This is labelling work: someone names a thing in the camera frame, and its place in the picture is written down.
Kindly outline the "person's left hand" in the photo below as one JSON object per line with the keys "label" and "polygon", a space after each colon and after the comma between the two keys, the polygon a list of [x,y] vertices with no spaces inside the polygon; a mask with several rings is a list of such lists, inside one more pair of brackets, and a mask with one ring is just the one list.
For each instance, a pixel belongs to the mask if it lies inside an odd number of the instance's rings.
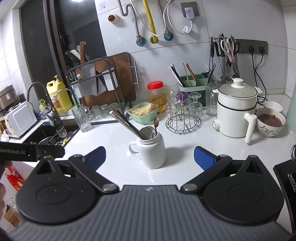
{"label": "person's left hand", "polygon": [[[12,161],[4,161],[4,166],[5,168],[11,167],[12,166]],[[6,194],[6,188],[5,186],[1,183],[0,185],[0,219],[3,216],[3,211],[5,208],[5,202],[4,202],[4,196]]]}

